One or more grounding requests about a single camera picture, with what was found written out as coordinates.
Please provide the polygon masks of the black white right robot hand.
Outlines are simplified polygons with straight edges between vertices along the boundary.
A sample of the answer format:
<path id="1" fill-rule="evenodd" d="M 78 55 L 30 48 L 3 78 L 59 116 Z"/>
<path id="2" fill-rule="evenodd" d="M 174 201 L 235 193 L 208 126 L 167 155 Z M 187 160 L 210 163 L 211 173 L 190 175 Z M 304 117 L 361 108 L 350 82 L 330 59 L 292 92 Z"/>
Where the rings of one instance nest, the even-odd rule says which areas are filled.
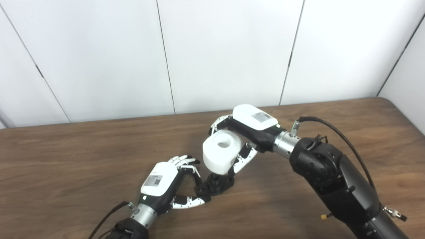
<path id="1" fill-rule="evenodd" d="M 208 134 L 213 136 L 226 130 L 248 139 L 236 155 L 231 156 L 230 166 L 225 167 L 224 174 L 229 176 L 239 173 L 258 153 L 277 152 L 281 141 L 290 137 L 276 118 L 249 104 L 238 105 L 230 115 L 217 118 Z"/>

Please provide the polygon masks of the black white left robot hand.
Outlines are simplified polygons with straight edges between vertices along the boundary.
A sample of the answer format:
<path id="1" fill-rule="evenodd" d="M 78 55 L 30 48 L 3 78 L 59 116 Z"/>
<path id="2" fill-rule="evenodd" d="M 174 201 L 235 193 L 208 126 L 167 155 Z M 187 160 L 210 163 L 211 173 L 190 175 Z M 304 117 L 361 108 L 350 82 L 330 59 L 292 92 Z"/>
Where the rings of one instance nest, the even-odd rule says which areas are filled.
<path id="1" fill-rule="evenodd" d="M 145 205 L 159 216 L 171 209 L 193 208 L 210 202 L 210 196 L 177 194 L 186 175 L 193 177 L 196 186 L 202 183 L 197 164 L 200 161 L 190 155 L 158 162 L 140 188 L 137 205 Z"/>

